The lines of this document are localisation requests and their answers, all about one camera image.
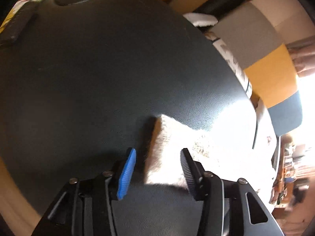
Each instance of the beige floor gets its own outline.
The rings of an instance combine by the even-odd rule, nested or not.
[[[172,0],[170,5],[180,13],[191,12],[207,0]],[[297,0],[252,0],[283,39],[294,42],[315,35],[315,26]]]

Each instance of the gray panel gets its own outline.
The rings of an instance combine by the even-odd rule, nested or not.
[[[302,104],[297,91],[285,101],[268,109],[277,136],[294,130],[302,123]]]
[[[220,20],[212,31],[226,43],[242,69],[282,44],[271,23],[250,2]]]

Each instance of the metal screw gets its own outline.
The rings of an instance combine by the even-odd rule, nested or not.
[[[213,177],[213,174],[210,171],[205,171],[204,176],[205,177]]]
[[[113,173],[112,171],[110,171],[110,170],[106,170],[106,171],[104,171],[102,174],[103,174],[103,176],[105,176],[105,177],[110,177],[110,176],[112,176],[114,173]]]
[[[238,180],[237,180],[237,182],[239,182],[240,184],[247,184],[248,182],[246,181],[246,179],[244,179],[244,178],[239,178]]]
[[[76,177],[70,178],[69,184],[76,184],[78,182],[78,179]]]

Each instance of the blue gripper pad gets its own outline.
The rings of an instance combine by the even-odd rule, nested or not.
[[[118,200],[122,200],[127,194],[133,169],[136,164],[136,157],[137,157],[136,149],[132,148],[118,180],[117,190]]]

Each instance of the white blanket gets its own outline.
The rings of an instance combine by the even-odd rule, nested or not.
[[[175,119],[161,115],[154,128],[145,164],[146,184],[168,184],[187,188],[183,175],[180,151],[188,148],[192,158],[201,162],[205,170],[222,179],[237,181],[245,178],[271,212],[269,204],[275,170],[270,152],[259,148],[235,152],[214,146],[211,132],[193,130]]]

